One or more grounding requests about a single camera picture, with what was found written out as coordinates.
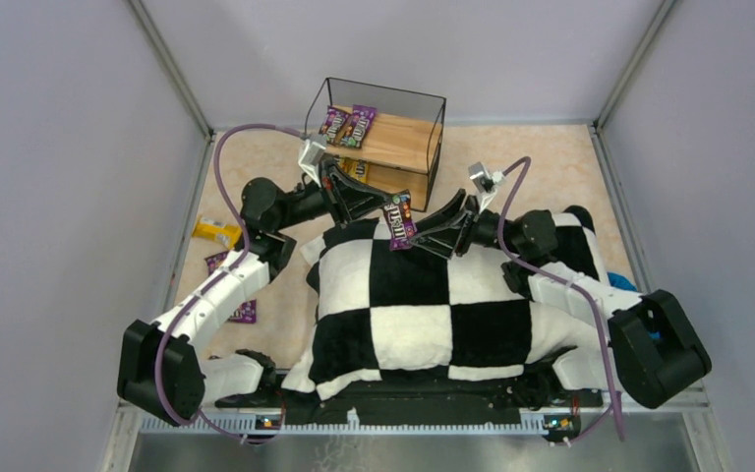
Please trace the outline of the purple brown candy bag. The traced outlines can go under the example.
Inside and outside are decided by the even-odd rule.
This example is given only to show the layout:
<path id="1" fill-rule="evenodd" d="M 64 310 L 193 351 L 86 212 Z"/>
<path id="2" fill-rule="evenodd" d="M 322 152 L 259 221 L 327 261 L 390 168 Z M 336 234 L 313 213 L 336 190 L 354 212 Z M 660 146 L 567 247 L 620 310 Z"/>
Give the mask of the purple brown candy bag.
<path id="1" fill-rule="evenodd" d="M 381 210 L 389 230 L 389 250 L 402 251 L 412 248 L 412 238 L 417 227 L 412 218 L 411 194 L 403 191 L 394 194 Z"/>

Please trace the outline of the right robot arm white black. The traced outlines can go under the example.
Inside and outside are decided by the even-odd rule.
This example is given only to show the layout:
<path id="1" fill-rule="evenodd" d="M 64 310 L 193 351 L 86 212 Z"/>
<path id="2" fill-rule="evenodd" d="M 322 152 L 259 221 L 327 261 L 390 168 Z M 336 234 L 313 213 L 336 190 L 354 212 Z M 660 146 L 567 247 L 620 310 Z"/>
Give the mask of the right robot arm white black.
<path id="1" fill-rule="evenodd" d="M 566 390 L 619 390 L 656 409 L 713 369 L 675 295 L 610 284 L 590 245 L 591 215 L 580 206 L 507 219 L 460 191 L 417 227 L 412 245 L 446 259 L 474 245 L 502 250 L 507 260 L 501 271 L 511 291 L 591 330 L 596 346 L 565 347 L 552 357 L 552 371 Z"/>

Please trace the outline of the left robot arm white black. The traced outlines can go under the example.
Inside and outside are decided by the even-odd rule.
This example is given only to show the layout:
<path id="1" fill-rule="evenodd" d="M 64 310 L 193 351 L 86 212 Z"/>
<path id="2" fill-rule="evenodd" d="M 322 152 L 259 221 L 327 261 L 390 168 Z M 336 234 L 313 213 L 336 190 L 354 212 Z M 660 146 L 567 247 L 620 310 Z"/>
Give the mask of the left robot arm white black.
<path id="1" fill-rule="evenodd" d="M 258 391 L 264 374 L 259 357 L 235 352 L 204 360 L 201 354 L 240 305 L 287 267 L 296 242 L 284 229 L 326 214 L 346 226 L 391 200 L 390 193 L 343 172 L 331 157 L 320 161 L 318 177 L 290 192 L 264 177 L 248 182 L 241 194 L 242 239 L 224 262 L 180 304 L 126 328 L 118 396 L 184 426 L 207 403 Z"/>

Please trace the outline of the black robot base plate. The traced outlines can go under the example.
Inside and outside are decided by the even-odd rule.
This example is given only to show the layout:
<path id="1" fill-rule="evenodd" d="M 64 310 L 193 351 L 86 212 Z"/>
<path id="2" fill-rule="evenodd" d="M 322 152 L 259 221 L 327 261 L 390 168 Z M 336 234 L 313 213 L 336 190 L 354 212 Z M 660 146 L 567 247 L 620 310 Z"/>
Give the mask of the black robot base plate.
<path id="1" fill-rule="evenodd" d="M 565 390 L 549 370 L 516 378 L 468 382 L 438 374 L 391 374 L 376 382 L 355 381 L 329 399 L 287 390 L 284 377 L 264 381 L 249 394 L 215 401 L 222 409 L 272 409 L 285 424 L 341 425 L 355 414 L 365 426 L 483 426 L 521 422 L 530 412 L 589 402 L 588 390 Z"/>

